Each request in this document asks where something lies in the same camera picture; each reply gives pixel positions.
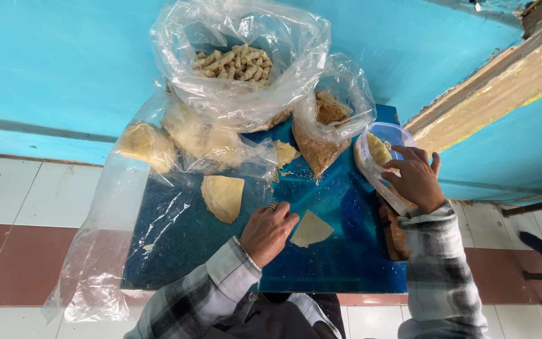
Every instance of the cuff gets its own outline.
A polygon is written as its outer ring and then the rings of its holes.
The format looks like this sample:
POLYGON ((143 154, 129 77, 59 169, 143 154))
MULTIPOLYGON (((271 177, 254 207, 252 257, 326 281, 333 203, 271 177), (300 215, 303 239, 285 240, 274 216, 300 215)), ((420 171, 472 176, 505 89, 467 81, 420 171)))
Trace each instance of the cuff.
POLYGON ((206 270, 219 290, 235 303, 263 276, 236 236, 232 236, 208 259, 206 270))
POLYGON ((413 218, 398 217, 399 227, 403 230, 423 230, 430 232, 434 229, 442 230, 448 227, 450 221, 457 218, 455 209, 450 201, 446 201, 442 206, 430 214, 418 215, 413 218))

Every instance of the tiled floor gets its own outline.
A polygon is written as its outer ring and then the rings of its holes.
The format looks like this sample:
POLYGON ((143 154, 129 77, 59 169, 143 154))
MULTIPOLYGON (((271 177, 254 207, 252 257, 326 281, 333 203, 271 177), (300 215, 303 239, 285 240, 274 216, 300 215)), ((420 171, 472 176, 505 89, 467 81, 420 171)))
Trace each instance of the tiled floor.
MULTIPOLYGON (((120 338, 135 321, 46 325, 40 306, 86 218, 101 168, 0 158, 0 338, 120 338)), ((542 211, 502 218, 498 206, 454 202, 462 242, 493 339, 542 338, 542 257, 517 239, 542 238, 542 211)), ((340 294, 348 338, 396 338, 406 294, 340 294)))

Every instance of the wooden board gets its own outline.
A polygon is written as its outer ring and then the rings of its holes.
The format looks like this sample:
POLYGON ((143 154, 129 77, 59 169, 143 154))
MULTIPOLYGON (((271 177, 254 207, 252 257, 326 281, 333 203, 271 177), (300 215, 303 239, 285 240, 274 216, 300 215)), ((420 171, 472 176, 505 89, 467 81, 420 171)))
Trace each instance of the wooden board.
MULTIPOLYGON (((403 198, 394 188, 393 185, 388 185, 387 188, 400 199, 409 210, 417 206, 403 198)), ((411 250, 407 247, 407 233, 399 227, 397 217, 399 216, 395 210, 376 192, 380 201, 380 218, 382 220, 382 230, 384 231, 384 239, 386 240, 386 248, 388 250, 388 258, 393 262, 403 262, 409 260, 411 250)))

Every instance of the clear plastic bag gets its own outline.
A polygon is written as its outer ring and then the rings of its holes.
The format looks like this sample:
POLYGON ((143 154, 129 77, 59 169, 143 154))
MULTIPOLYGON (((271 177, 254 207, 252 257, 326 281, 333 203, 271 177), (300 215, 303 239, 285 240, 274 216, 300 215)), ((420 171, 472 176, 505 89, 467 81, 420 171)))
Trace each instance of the clear plastic bag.
MULTIPOLYGON (((179 115, 186 109, 181 104, 174 94, 157 90, 110 151, 87 218, 43 305, 48 320, 61 310, 68 322, 139 317, 133 306, 143 306, 156 289, 203 264, 232 235, 241 234, 256 208, 271 201, 277 166, 271 139, 256 144, 237 135, 229 146, 206 148, 200 157, 187 154, 177 142, 170 147, 160 139, 168 134, 159 121, 179 115), (121 143, 124 154, 133 158, 119 152, 121 143), (219 161, 228 153, 240 161, 219 161), (244 180, 233 223, 222 223, 207 211, 200 191, 207 174, 244 180), (175 255, 169 256, 169 249, 175 255)), ((195 134, 224 130, 214 131, 200 126, 195 134)))
POLYGON ((343 53, 330 54, 315 92, 295 104, 292 134, 314 176, 319 177, 350 146, 351 138, 365 131, 376 117, 361 67, 343 53), (335 127, 317 121, 318 101, 339 106, 344 119, 328 124, 335 127))
POLYGON ((345 109, 348 118, 339 127, 317 122, 317 97, 310 93, 294 107, 294 121, 310 138, 340 143, 365 131, 378 116, 372 92, 361 67, 343 53, 330 54, 315 92, 330 93, 345 109))
POLYGON ((158 68, 204 123, 250 132, 312 92, 330 45, 330 23, 300 8, 265 0, 177 1, 151 28, 158 68), (248 43, 274 63, 268 86, 196 76, 196 51, 248 43))

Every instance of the shirt sleeve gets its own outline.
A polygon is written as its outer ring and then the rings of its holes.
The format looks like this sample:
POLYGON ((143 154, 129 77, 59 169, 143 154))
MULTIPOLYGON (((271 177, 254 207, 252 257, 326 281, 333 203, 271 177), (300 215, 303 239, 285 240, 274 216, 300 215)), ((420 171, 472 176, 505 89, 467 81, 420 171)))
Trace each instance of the shirt sleeve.
POLYGON ((427 215, 400 217, 399 226, 411 249, 407 304, 412 317, 401 324, 399 339, 486 338, 482 303, 450 202, 427 215))
POLYGON ((185 277, 159 289, 124 339, 198 338, 231 315, 262 273, 233 236, 185 277))

